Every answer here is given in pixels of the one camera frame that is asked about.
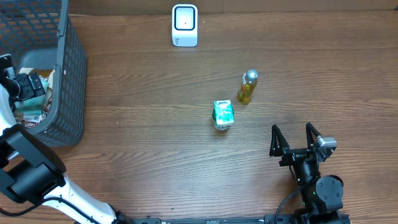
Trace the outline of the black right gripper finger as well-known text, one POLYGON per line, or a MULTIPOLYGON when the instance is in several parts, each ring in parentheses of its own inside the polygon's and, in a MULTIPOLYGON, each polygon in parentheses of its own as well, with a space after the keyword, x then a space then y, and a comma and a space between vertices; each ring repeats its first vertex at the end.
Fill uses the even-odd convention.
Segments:
POLYGON ((307 146, 317 147, 319 137, 322 134, 318 132, 311 123, 307 123, 305 127, 306 127, 307 146))
POLYGON ((290 146, 280 131, 279 127, 274 124, 272 126, 272 139, 269 155, 274 157, 280 157, 290 150, 290 146))

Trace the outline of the brown snack bag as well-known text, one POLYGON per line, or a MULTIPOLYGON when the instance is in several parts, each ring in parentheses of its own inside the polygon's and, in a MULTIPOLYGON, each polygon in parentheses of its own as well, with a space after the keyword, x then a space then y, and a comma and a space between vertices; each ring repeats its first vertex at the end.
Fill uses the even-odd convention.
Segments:
POLYGON ((25 126, 26 128, 32 128, 42 122, 48 115, 52 103, 52 92, 53 92, 53 75, 55 70, 40 70, 35 68, 21 68, 20 73, 37 73, 41 79, 45 90, 45 101, 42 108, 41 115, 18 115, 13 112, 14 117, 18 124, 25 126))

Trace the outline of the teal tissue packet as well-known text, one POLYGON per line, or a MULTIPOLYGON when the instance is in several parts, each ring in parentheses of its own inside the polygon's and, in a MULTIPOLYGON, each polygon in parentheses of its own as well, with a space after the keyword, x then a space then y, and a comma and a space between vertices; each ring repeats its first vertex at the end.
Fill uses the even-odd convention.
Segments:
POLYGON ((45 95, 37 96, 22 102, 16 102, 15 114, 18 115, 41 115, 45 101, 45 95))

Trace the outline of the green white tissue pack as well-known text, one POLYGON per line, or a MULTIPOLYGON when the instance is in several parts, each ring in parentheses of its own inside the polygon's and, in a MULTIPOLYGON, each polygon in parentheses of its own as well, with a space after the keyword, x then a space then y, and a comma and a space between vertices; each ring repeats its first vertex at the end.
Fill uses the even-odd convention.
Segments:
POLYGON ((234 123, 234 109, 230 100, 213 102, 212 125, 220 131, 226 131, 234 123))

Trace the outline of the yellow liquid bottle grey cap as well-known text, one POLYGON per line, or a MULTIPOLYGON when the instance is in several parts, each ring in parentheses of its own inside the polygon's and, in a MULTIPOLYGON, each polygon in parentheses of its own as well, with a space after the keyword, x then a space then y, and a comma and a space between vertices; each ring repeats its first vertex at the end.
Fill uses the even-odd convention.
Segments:
POLYGON ((258 83, 258 72, 250 69, 243 74, 241 87, 238 90, 238 101, 242 104, 249 104, 255 87, 258 83))

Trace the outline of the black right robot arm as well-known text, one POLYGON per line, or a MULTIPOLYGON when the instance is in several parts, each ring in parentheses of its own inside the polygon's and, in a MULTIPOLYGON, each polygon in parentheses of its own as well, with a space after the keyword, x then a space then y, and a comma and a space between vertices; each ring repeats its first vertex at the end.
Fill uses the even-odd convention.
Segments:
POLYGON ((326 161, 336 150, 337 141, 324 136, 311 124, 306 124, 307 147, 291 149, 277 125, 271 127, 272 138, 269 155, 280 157, 279 165, 288 167, 298 184, 298 189, 286 196, 274 215, 278 222, 283 205, 296 194, 301 194, 303 208, 294 212, 289 223, 345 223, 339 209, 343 208, 344 182, 337 175, 321 176, 320 163, 326 161))

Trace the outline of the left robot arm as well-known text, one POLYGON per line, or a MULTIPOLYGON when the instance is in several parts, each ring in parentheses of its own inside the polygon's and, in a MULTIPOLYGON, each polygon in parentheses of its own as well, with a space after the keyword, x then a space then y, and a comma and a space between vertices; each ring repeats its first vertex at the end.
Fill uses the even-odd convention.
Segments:
POLYGON ((39 77, 16 74, 11 55, 1 56, 1 168, 18 155, 24 158, 10 170, 1 170, 1 193, 16 203, 32 204, 21 212, 1 210, 1 214, 18 217, 45 205, 76 223, 130 223, 121 211, 93 198, 70 180, 56 153, 16 122, 15 102, 44 93, 39 77))

